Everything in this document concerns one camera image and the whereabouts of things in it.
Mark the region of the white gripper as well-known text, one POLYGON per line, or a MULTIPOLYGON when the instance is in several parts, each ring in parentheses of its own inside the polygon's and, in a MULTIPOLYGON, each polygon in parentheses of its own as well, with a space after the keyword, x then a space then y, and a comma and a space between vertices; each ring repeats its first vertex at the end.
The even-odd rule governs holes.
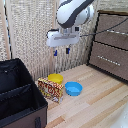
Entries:
MULTIPOLYGON (((79 27, 67 29, 51 29, 47 32, 47 42, 49 47, 76 44, 79 41, 79 27)), ((70 48, 66 48, 66 54, 70 53, 70 48)), ((57 56, 57 50, 54 50, 54 56, 57 56)))

